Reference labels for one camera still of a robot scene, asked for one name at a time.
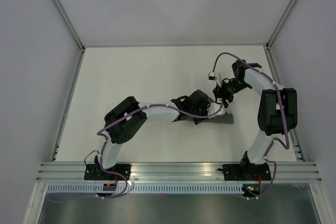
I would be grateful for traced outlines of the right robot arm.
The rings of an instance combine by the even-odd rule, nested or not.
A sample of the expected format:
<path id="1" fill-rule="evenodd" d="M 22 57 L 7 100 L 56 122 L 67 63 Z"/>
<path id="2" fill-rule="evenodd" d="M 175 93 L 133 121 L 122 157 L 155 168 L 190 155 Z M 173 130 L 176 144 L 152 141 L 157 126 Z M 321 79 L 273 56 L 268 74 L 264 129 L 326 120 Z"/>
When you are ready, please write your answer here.
<path id="1" fill-rule="evenodd" d="M 213 94 L 216 100 L 223 101 L 225 107 L 233 101 L 235 94 L 246 88 L 255 90 L 260 96 L 257 114 L 259 132 L 239 165 L 241 176 L 252 179 L 267 168 L 267 155 L 275 142 L 279 142 L 285 150 L 290 148 L 288 133 L 298 123 L 297 92 L 273 81 L 258 63 L 236 60 L 232 70 L 234 77 L 231 79 L 222 79 L 215 70 L 209 72 L 208 78 L 216 81 Z"/>

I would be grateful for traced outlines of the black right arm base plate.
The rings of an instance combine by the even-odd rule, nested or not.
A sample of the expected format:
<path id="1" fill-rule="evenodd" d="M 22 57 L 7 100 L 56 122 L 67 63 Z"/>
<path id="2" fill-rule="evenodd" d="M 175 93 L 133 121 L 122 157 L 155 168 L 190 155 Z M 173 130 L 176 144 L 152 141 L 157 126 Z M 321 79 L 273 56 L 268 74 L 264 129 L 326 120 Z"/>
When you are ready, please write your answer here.
<path id="1" fill-rule="evenodd" d="M 267 163 L 264 164 L 224 164 L 218 169 L 225 181 L 271 181 L 272 175 Z"/>

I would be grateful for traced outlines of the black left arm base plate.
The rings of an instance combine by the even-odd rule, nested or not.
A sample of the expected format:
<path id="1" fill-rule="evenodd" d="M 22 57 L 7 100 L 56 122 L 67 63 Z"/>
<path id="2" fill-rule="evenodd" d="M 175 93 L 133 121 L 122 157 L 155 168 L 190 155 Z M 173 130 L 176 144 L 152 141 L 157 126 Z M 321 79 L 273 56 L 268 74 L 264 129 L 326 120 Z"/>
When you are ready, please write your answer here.
<path id="1" fill-rule="evenodd" d="M 129 180 L 131 175 L 131 165 L 116 164 L 116 166 L 114 166 L 111 169 L 108 169 L 108 171 L 113 172 L 113 174 L 104 172 L 99 164 L 88 164 L 86 166 L 84 180 L 92 180 L 92 181 L 123 180 L 123 178 L 119 175 L 116 175 L 116 173 L 121 174 L 123 177 Z"/>

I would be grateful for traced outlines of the grey cloth napkin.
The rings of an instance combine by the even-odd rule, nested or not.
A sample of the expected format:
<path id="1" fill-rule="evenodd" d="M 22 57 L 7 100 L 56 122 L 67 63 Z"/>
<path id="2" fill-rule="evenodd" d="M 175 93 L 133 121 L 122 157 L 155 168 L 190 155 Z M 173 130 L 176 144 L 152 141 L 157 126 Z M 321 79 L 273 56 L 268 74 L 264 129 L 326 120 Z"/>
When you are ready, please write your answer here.
<path id="1" fill-rule="evenodd" d="M 231 113 L 225 113 L 222 115 L 214 116 L 208 119 L 206 122 L 217 124 L 234 124 L 234 117 Z"/>

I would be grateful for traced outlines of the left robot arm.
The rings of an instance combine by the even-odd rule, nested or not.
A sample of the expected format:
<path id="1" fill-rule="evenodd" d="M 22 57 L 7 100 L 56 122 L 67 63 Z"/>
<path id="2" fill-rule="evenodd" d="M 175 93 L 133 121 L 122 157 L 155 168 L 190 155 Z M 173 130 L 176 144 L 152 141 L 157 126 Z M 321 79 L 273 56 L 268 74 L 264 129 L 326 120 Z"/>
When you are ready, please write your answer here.
<path id="1" fill-rule="evenodd" d="M 114 176 L 115 165 L 122 145 L 130 141 L 149 121 L 179 122 L 192 120 L 195 124 L 209 118 L 213 100 L 203 91 L 172 99 L 167 105 L 143 103 L 130 96 L 105 115 L 105 126 L 97 135 L 105 140 L 94 159 L 98 176 L 108 180 Z"/>

